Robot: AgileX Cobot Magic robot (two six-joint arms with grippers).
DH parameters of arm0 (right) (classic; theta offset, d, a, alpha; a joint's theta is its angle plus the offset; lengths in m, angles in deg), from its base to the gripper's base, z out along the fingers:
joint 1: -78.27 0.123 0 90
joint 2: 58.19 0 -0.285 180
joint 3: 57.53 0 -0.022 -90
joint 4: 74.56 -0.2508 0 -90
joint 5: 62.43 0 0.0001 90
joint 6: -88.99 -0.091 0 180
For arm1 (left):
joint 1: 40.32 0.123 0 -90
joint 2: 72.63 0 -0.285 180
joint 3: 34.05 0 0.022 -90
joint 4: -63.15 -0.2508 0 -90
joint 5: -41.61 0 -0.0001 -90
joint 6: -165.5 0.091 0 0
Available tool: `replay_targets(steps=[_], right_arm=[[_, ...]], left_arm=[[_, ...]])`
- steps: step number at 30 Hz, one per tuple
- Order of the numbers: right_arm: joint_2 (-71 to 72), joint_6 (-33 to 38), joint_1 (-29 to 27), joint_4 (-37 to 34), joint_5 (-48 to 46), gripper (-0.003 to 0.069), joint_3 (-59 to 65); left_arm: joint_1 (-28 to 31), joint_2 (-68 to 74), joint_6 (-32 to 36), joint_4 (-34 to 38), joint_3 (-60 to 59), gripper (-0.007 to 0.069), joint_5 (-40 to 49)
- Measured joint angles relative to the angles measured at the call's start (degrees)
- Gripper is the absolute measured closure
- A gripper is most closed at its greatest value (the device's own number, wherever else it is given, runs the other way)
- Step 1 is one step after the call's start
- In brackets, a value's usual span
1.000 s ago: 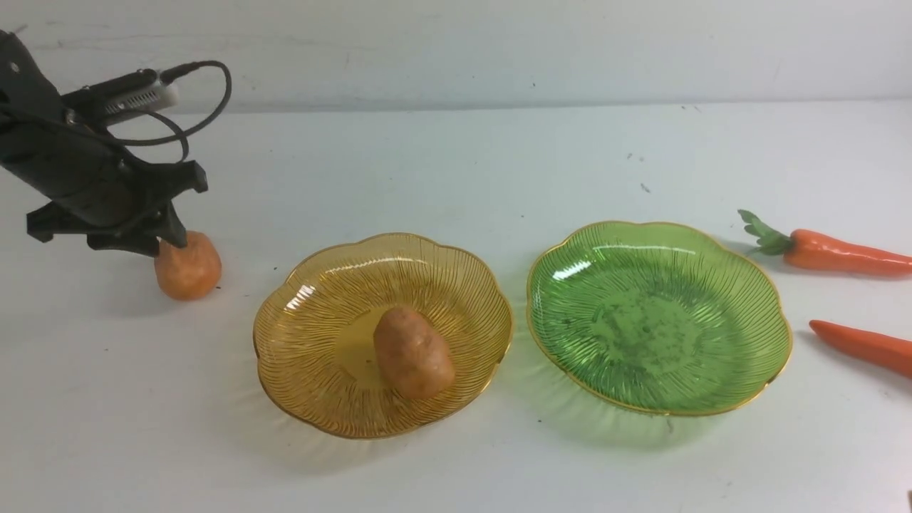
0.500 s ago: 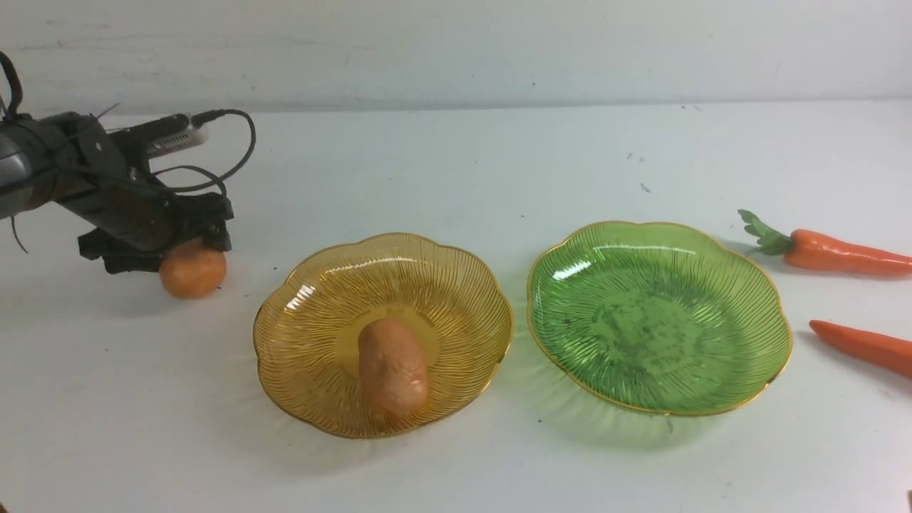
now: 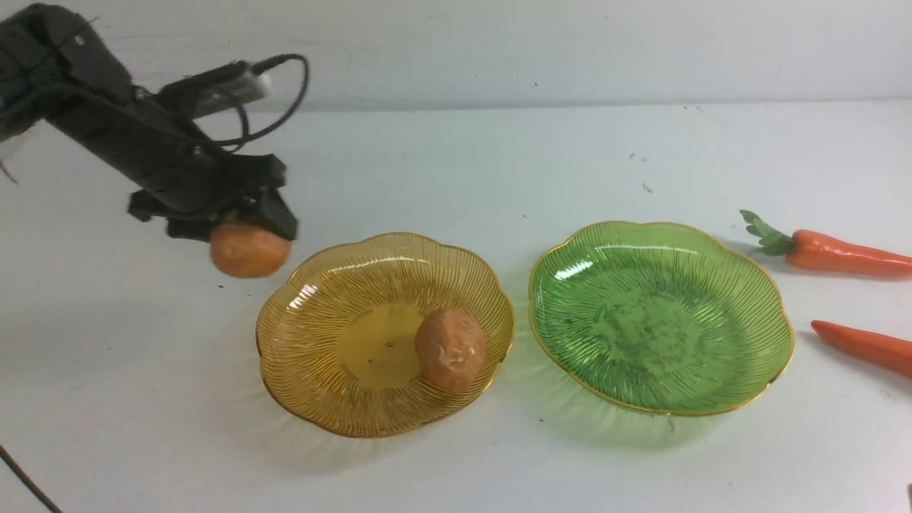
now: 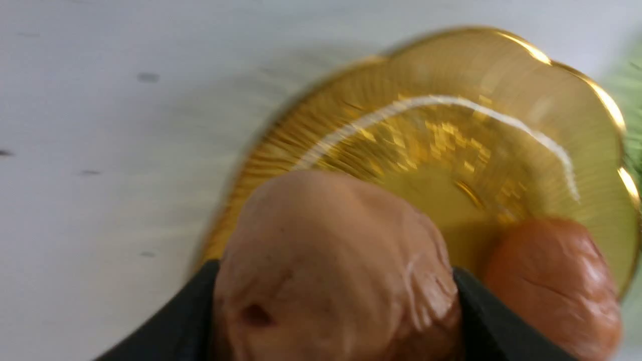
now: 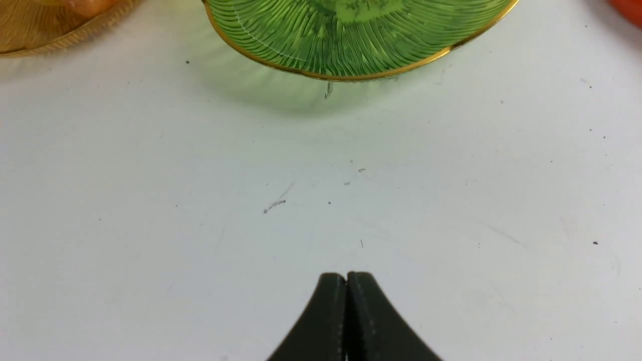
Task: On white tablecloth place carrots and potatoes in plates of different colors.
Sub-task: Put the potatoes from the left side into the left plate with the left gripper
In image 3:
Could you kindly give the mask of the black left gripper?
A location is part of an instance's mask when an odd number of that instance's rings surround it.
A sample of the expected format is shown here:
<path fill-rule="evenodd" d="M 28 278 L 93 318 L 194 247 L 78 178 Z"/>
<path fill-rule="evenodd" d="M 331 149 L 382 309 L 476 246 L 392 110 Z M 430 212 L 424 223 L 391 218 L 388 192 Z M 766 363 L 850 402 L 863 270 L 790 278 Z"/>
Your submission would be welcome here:
<path fill-rule="evenodd" d="M 128 200 L 131 217 L 166 218 L 170 238 L 209 242 L 217 215 L 247 202 L 247 223 L 294 241 L 299 221 L 278 188 L 286 165 L 275 155 L 198 155 L 154 173 Z"/>

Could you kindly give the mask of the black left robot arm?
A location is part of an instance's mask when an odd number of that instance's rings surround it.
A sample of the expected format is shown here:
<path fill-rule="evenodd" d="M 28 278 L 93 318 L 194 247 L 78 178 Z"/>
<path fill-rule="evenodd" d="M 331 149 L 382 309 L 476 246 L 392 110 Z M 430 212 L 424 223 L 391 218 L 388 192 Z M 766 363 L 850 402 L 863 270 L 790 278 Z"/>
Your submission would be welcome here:
<path fill-rule="evenodd" d="M 164 219 L 172 238 L 208 242 L 216 225 L 235 219 L 296 239 L 299 221 L 279 192 L 286 166 L 239 150 L 296 113 L 309 90 L 305 56 L 234 61 L 152 93 L 88 19 L 42 3 L 2 21 L 1 46 L 3 142 L 46 121 L 137 185 L 128 214 Z M 267 72 L 289 61 L 302 66 L 299 93 L 278 120 L 253 131 L 245 106 L 267 97 Z"/>

